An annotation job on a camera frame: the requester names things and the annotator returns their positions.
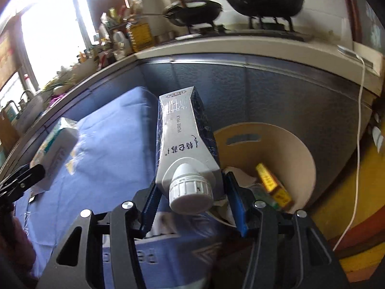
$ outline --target bottle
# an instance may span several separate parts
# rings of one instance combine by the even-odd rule
[[[195,87],[159,97],[155,182],[170,208],[194,215],[224,196],[214,135]]]

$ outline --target white wall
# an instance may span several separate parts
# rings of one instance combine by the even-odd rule
[[[216,20],[217,24],[224,24],[229,28],[247,27],[247,17],[234,11],[226,0],[214,1],[223,6],[223,12]],[[293,23],[298,32],[311,33],[319,38],[352,47],[345,0],[305,0],[303,10],[293,18]]]

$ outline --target power cord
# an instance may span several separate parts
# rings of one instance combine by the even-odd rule
[[[362,100],[362,92],[363,92],[363,84],[365,80],[365,62],[363,61],[362,57],[359,56],[357,53],[354,53],[354,55],[361,61],[362,63],[362,77],[361,77],[361,86],[359,87],[359,126],[357,129],[357,171],[356,171],[356,195],[354,199],[354,208],[353,208],[353,216],[352,219],[350,220],[349,225],[346,227],[345,231],[342,233],[340,238],[338,239],[337,243],[335,244],[333,251],[337,249],[338,245],[340,244],[341,240],[343,237],[346,235],[348,230],[351,228],[353,221],[356,217],[356,212],[357,212],[357,204],[358,204],[358,199],[359,199],[359,159],[361,157],[360,152],[359,152],[359,136],[361,134],[361,100]]]

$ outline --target silver screw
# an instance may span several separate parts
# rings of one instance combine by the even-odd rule
[[[124,208],[126,210],[132,208],[133,206],[134,206],[134,204],[131,201],[126,201],[126,202],[122,203],[122,208]]]
[[[83,218],[87,218],[90,215],[91,215],[91,210],[87,208],[85,210],[82,210],[82,212],[80,212],[80,216]]]
[[[297,216],[301,218],[305,218],[308,214],[304,210],[298,210]]]
[[[261,200],[258,200],[258,201],[255,201],[255,202],[254,202],[254,206],[255,206],[256,208],[264,208],[264,207],[266,206],[266,203],[263,202],[263,201],[261,201]]]

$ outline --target yellow package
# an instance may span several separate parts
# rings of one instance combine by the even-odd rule
[[[270,172],[263,163],[255,168],[266,192],[284,209],[290,209],[293,200],[281,182]]]

